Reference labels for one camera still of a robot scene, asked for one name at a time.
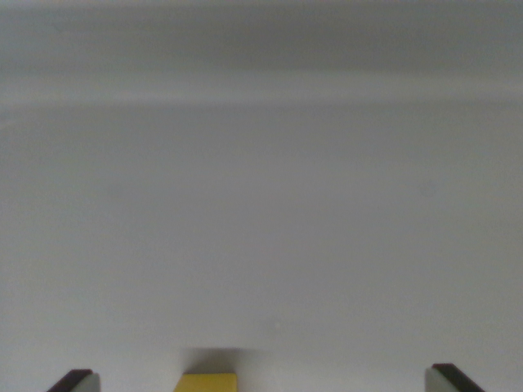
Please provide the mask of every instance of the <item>yellow block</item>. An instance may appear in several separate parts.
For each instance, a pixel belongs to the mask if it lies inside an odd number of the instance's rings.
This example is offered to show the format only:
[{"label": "yellow block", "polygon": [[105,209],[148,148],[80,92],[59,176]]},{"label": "yellow block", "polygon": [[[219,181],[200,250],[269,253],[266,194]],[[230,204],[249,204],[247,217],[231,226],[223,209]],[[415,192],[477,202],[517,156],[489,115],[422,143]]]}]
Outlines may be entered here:
[{"label": "yellow block", "polygon": [[236,375],[184,374],[174,392],[236,392]]}]

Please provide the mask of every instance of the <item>gray panel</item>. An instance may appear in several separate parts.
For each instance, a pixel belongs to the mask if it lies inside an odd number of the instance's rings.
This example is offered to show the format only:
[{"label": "gray panel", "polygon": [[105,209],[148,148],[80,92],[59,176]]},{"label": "gray panel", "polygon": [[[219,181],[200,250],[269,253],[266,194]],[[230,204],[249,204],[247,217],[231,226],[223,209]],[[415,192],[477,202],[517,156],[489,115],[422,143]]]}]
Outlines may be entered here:
[{"label": "gray panel", "polygon": [[425,371],[425,392],[459,392],[434,368]]},{"label": "gray panel", "polygon": [[95,373],[85,377],[71,392],[100,392],[100,375]]}]

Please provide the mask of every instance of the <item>yellow object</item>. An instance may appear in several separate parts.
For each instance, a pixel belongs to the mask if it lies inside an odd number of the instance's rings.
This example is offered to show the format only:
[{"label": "yellow object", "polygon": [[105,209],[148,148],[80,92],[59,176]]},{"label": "yellow object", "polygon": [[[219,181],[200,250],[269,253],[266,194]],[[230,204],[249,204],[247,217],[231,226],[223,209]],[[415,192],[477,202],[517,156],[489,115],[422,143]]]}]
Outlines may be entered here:
[{"label": "yellow object", "polygon": [[184,374],[174,392],[236,392],[236,375]]}]

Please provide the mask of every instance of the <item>black edge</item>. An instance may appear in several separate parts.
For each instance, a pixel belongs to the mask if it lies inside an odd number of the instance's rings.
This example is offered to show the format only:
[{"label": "black edge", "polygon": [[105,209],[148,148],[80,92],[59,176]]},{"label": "black edge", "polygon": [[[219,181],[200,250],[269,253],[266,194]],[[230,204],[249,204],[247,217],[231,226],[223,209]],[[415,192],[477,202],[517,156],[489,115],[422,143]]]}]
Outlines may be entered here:
[{"label": "black edge", "polygon": [[485,392],[453,363],[435,363],[432,368],[436,369],[459,392]]},{"label": "black edge", "polygon": [[85,377],[92,374],[91,369],[74,369],[63,376],[56,384],[54,384],[47,392],[71,392],[76,385],[80,383]]}]

